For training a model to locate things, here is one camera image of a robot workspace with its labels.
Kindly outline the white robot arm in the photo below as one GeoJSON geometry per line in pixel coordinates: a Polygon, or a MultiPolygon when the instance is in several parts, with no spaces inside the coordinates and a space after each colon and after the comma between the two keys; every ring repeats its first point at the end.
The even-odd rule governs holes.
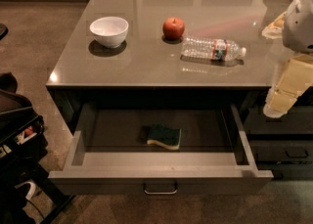
{"type": "Polygon", "coordinates": [[[281,38],[283,45],[294,51],[269,89],[263,108],[266,116],[279,118],[313,84],[313,0],[292,0],[262,35],[281,38]]]}

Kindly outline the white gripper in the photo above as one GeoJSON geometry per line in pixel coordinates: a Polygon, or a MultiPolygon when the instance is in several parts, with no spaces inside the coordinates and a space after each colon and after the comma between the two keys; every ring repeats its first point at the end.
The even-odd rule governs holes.
{"type": "MultiPolygon", "coordinates": [[[[262,36],[279,39],[283,34],[286,12],[281,13],[262,30],[262,36]]],[[[301,96],[313,84],[313,56],[299,54],[291,57],[275,87],[268,91],[263,113],[267,117],[280,118],[287,114],[301,96]]]]}

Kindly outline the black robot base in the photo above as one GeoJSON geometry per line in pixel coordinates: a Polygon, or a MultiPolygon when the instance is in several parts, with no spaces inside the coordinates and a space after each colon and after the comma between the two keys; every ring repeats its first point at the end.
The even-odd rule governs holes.
{"type": "Polygon", "coordinates": [[[39,164],[47,155],[43,117],[17,93],[18,82],[0,74],[0,224],[35,224],[23,210],[37,189],[54,204],[40,224],[51,224],[72,200],[48,178],[39,164]]]}

